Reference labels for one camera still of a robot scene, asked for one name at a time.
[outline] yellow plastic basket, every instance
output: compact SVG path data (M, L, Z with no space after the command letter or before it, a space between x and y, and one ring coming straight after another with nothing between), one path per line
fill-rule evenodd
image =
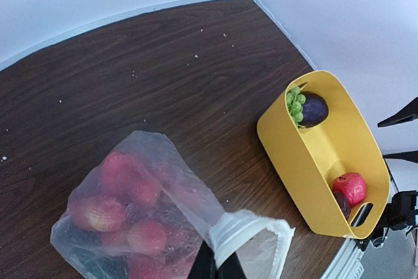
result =
M329 107L328 118L309 129L293 123L285 100L291 88L302 84L303 91L322 96ZM389 173L365 120L335 76L314 71L290 83L261 116L257 132L314 233L357 239L370 235L387 204ZM351 209L348 220L332 194L335 178L346 172L362 174L368 188L366 199Z

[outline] bunch of grapes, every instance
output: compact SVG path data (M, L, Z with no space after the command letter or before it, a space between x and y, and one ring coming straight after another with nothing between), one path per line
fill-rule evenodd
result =
M306 102L306 96L300 93L300 87L292 88L286 94L287 109L295 122L296 126L303 120L303 104Z

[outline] basket handle hole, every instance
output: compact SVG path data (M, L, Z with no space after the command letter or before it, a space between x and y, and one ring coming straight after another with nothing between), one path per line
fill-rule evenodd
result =
M360 227L366 221L366 218L368 217L369 213L372 211L372 208L373 208L372 203L363 204L360 210L357 212L357 215L351 222L351 226Z

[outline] bag of red fruit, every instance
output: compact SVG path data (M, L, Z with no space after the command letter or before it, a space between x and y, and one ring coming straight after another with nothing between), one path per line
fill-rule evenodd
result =
M225 213L164 135L135 131L69 196L51 243L85 278L186 279L202 241L217 266L234 252L247 278L278 278L293 229Z

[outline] wooden table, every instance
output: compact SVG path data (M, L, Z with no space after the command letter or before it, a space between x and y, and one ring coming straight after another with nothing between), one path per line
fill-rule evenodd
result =
M80 277L49 244L50 228L71 190L136 129L168 135L227 210L296 227L283 278L319 278L342 239L309 230L255 131L308 71L251 0L225 0L108 25L1 72L2 278Z

